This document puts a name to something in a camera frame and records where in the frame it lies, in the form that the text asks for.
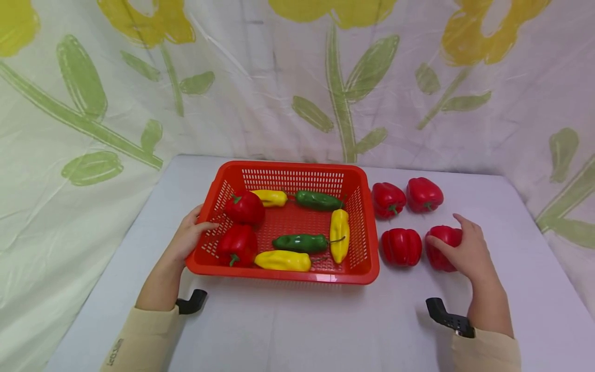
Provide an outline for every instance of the yellow flower print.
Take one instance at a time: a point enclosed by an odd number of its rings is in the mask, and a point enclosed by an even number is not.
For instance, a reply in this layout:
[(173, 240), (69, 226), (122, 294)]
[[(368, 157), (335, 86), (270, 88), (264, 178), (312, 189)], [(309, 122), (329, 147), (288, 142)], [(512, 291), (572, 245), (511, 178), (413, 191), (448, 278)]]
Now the yellow flower print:
[(455, 66), (500, 62), (514, 46), (516, 33), (526, 21), (538, 16), (551, 0), (511, 0), (511, 8), (491, 36), (481, 32), (493, 0), (460, 0), (460, 10), (449, 19), (442, 36), (442, 56)]
[(146, 49), (163, 43), (195, 41), (194, 28), (184, 15), (184, 0), (153, 0), (153, 16), (129, 4), (129, 0), (97, 0), (99, 8), (115, 29)]
[(382, 22), (393, 11), (397, 0), (269, 0), (283, 18), (312, 22), (330, 14), (342, 29), (368, 27)]
[(39, 28), (31, 0), (0, 0), (0, 57), (18, 53), (33, 41)]

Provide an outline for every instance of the child's hand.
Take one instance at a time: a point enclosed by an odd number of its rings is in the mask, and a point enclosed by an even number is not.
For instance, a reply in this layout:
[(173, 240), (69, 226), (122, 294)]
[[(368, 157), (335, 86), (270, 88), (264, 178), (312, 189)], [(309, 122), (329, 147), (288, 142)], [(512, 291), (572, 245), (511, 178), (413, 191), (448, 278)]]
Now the child's hand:
[(198, 243), (201, 234), (207, 230), (219, 227), (218, 223), (203, 222), (196, 224), (196, 219), (201, 213), (202, 204), (194, 208), (180, 223), (180, 227), (171, 238), (171, 243), (163, 253), (163, 257), (170, 260), (184, 263), (186, 257), (192, 252)]
[(438, 248), (471, 283), (497, 279), (481, 227), (460, 214), (455, 213), (453, 216), (460, 222), (463, 230), (463, 240), (458, 247), (451, 247), (435, 236), (427, 236), (426, 241)]

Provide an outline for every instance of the beige sleeve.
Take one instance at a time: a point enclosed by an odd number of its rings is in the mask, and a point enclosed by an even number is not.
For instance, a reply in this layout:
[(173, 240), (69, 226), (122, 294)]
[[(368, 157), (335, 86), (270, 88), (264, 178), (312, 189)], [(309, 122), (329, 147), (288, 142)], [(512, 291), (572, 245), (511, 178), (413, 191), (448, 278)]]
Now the beige sleeve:
[(130, 310), (101, 371), (161, 371), (176, 335), (178, 318), (178, 306), (168, 312)]
[(521, 351), (515, 339), (475, 329), (475, 338), (452, 339), (456, 372), (521, 372)]

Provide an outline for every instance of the artificial vegetable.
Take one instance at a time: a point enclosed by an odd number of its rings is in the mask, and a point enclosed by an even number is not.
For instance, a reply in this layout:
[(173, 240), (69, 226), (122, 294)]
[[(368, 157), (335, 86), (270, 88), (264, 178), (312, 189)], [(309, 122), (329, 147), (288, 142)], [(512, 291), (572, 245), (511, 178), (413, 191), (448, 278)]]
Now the artificial vegetable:
[(343, 201), (321, 192), (300, 190), (294, 195), (296, 202), (317, 211), (334, 211), (343, 208)]
[(331, 254), (333, 260), (340, 264), (347, 256), (349, 249), (349, 214), (344, 210), (336, 210), (331, 215)]
[(267, 270), (309, 271), (312, 267), (308, 254), (290, 251), (263, 252), (256, 256), (254, 263)]
[(264, 221), (264, 205), (256, 194), (244, 190), (227, 201), (225, 214), (235, 223), (258, 225)]
[(444, 202), (444, 195), (442, 190), (427, 178), (412, 178), (407, 184), (407, 202), (412, 212), (432, 212)]
[(392, 183), (375, 183), (372, 186), (372, 204), (378, 218), (398, 216), (407, 204), (405, 193)]
[(219, 240), (216, 252), (221, 265), (249, 267), (258, 253), (256, 234), (248, 225), (233, 225)]
[(415, 266), (421, 258), (421, 238), (415, 230), (390, 229), (382, 234), (382, 251), (389, 264)]
[[(463, 239), (463, 231), (450, 226), (434, 226), (426, 234), (426, 236), (428, 235), (435, 236), (444, 243), (453, 247), (459, 246)], [(425, 253), (428, 256), (428, 260), (434, 270), (446, 271), (448, 273), (456, 271), (456, 268), (435, 246), (428, 244), (426, 246)]]
[(287, 194), (283, 191), (253, 190), (252, 192), (258, 196), (265, 208), (282, 207), (287, 202)]
[(326, 251), (328, 245), (331, 243), (335, 242), (327, 240), (327, 238), (322, 234), (296, 234), (283, 235), (274, 239), (273, 247), (275, 247), (275, 249), (282, 249), (284, 251), (316, 254)]

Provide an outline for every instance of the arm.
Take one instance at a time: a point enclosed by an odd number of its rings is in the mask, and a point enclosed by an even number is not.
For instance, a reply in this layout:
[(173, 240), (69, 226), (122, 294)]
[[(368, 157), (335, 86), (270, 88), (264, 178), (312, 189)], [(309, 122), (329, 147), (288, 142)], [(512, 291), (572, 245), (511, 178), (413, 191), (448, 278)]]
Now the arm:
[(426, 240), (469, 278), (473, 289), (467, 317), (476, 328), (475, 338), (454, 336), (455, 370), (520, 371), (521, 355), (514, 339), (508, 297), (494, 268), (483, 231), (459, 214), (454, 217), (463, 230), (463, 239), (458, 247), (452, 247), (434, 236), (428, 236)]
[(151, 270), (101, 371), (161, 370), (176, 334), (176, 299), (184, 259), (204, 231), (218, 227), (209, 222), (195, 225), (201, 207), (196, 207), (182, 220), (171, 243)]

